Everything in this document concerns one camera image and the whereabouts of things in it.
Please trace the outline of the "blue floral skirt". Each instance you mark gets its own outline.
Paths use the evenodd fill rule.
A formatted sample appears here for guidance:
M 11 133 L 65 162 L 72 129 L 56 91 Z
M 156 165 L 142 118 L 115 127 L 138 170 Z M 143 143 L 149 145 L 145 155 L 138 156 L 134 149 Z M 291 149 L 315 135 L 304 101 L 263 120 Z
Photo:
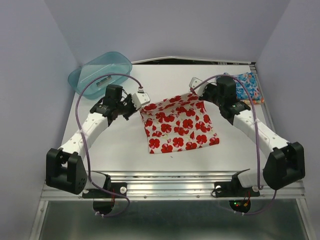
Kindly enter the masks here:
M 254 104 L 262 104 L 264 102 L 264 99 L 258 87 L 258 82 L 256 80 L 255 75 L 252 72 L 246 72 L 232 76 L 234 78 L 237 78 L 245 86 Z M 249 103 L 250 99 L 245 89 L 238 81 L 235 81 L 235 83 L 237 99 Z

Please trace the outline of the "red poppy white skirt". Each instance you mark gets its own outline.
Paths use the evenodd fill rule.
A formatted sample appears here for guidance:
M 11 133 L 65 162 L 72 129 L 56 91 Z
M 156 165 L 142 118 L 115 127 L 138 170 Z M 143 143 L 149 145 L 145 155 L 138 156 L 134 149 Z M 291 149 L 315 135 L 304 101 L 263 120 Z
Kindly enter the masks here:
M 150 154 L 189 151 L 218 145 L 204 101 L 186 93 L 150 103 L 140 110 Z

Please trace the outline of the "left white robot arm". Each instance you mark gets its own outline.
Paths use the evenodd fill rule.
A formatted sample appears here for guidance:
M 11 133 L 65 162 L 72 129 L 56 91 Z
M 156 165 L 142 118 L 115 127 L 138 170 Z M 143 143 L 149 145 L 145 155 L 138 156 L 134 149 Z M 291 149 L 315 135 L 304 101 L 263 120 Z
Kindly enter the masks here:
M 83 123 L 78 119 L 78 130 L 59 148 L 51 148 L 46 154 L 46 185 L 75 195 L 80 194 L 86 183 L 91 181 L 89 149 L 118 116 L 128 120 L 134 113 L 150 102 L 149 95 L 142 88 L 134 94 L 127 94 L 120 85 L 110 85 L 105 95 L 90 109 Z

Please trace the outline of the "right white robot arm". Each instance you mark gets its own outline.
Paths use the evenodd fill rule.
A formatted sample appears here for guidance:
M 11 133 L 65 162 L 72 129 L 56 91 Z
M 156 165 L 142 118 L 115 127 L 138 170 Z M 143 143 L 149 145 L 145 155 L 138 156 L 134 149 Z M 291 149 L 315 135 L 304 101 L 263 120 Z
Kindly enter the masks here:
M 237 172 L 229 182 L 235 195 L 248 188 L 268 186 L 277 191 L 306 176 L 304 148 L 299 142 L 289 142 L 273 132 L 257 118 L 253 105 L 237 98 L 239 80 L 231 75 L 215 75 L 215 83 L 193 78 L 190 90 L 200 100 L 218 106 L 220 115 L 243 132 L 256 146 L 257 168 Z

